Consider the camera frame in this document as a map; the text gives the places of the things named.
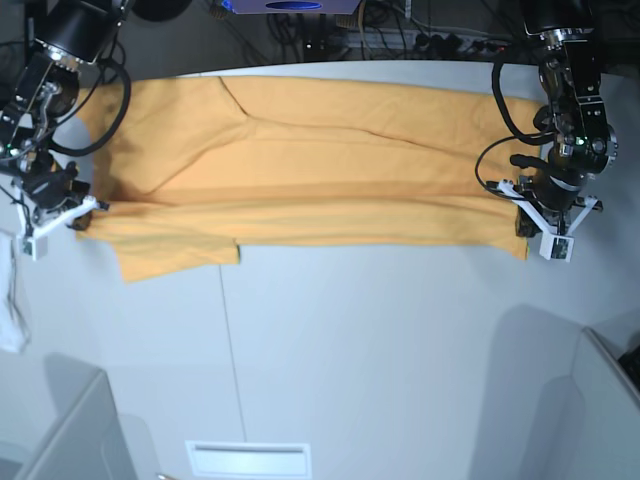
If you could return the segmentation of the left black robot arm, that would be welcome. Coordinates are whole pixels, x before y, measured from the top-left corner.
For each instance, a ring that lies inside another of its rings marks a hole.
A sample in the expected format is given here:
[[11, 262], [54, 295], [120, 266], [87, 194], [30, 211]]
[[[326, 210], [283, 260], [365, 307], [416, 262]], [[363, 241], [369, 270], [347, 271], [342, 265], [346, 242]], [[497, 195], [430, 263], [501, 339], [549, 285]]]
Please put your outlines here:
[[521, 176], [513, 192], [504, 192], [496, 182], [481, 185], [517, 204], [518, 237], [533, 238], [546, 229], [565, 236], [573, 225], [571, 208], [589, 208], [580, 195], [587, 179], [602, 173], [617, 156], [617, 139], [600, 95], [602, 61], [595, 22], [586, 1], [523, 1], [520, 9], [528, 45], [539, 53], [539, 79], [547, 98], [534, 117], [534, 132], [516, 126], [501, 91], [501, 71], [511, 49], [496, 57], [492, 93], [511, 139], [550, 149], [546, 158], [511, 155], [513, 166], [534, 172]]

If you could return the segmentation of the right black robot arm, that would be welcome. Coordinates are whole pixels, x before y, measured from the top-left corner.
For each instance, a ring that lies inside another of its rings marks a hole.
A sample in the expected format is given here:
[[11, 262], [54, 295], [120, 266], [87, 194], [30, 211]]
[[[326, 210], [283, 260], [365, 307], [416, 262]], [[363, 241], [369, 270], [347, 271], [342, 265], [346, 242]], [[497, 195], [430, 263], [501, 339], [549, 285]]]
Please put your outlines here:
[[[127, 113], [132, 81], [123, 64], [107, 53], [132, 8], [130, 1], [40, 2], [40, 21], [27, 44], [26, 66], [1, 108], [1, 172], [12, 180], [11, 202], [20, 215], [22, 234], [42, 238], [60, 225], [87, 228], [94, 210], [108, 204], [79, 180], [77, 159], [102, 149]], [[122, 101], [109, 128], [82, 148], [58, 144], [56, 131], [84, 107], [79, 69], [111, 70], [123, 87]]]

